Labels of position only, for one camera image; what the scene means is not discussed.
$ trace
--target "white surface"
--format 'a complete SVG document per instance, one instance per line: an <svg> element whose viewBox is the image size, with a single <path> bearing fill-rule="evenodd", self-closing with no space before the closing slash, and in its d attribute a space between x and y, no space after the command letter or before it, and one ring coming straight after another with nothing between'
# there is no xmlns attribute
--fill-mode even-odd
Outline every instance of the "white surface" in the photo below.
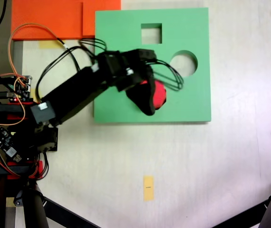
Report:
<svg viewBox="0 0 271 228"><path fill-rule="evenodd" d="M212 121L96 125L89 105L48 155L44 195L103 228L209 228L271 194L271 1L122 0L124 10L187 7L209 7ZM36 82L60 53L24 42L23 74ZM67 57L42 94L74 72ZM155 177L153 201L143 202L144 175Z"/></svg>

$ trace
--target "green board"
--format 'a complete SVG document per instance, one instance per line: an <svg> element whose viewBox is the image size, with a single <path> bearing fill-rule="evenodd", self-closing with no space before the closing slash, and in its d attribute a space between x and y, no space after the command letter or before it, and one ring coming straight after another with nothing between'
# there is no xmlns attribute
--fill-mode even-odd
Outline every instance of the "green board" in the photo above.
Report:
<svg viewBox="0 0 271 228"><path fill-rule="evenodd" d="M161 44L142 44L141 28L162 25ZM108 50L152 49L157 58L170 63L179 52L197 59L197 70L184 78L184 87L167 89L167 102L153 116L146 116L125 92L112 87L94 101L97 123L205 122L211 120L209 64L209 20L207 8L155 9L96 12L96 38L107 43ZM170 75L159 66L158 72Z"/></svg>

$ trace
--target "orange board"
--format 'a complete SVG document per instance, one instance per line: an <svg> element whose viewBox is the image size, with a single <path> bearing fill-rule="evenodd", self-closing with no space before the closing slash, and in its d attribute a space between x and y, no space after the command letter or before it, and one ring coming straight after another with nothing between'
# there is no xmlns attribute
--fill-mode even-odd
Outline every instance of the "orange board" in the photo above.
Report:
<svg viewBox="0 0 271 228"><path fill-rule="evenodd" d="M121 0L83 0L83 37L95 36L96 11L121 10Z"/></svg>
<svg viewBox="0 0 271 228"><path fill-rule="evenodd" d="M92 38L95 11L120 10L121 0L12 0L11 32L24 23L49 27L61 39ZM21 28L13 40L50 40L54 37L35 26Z"/></svg>

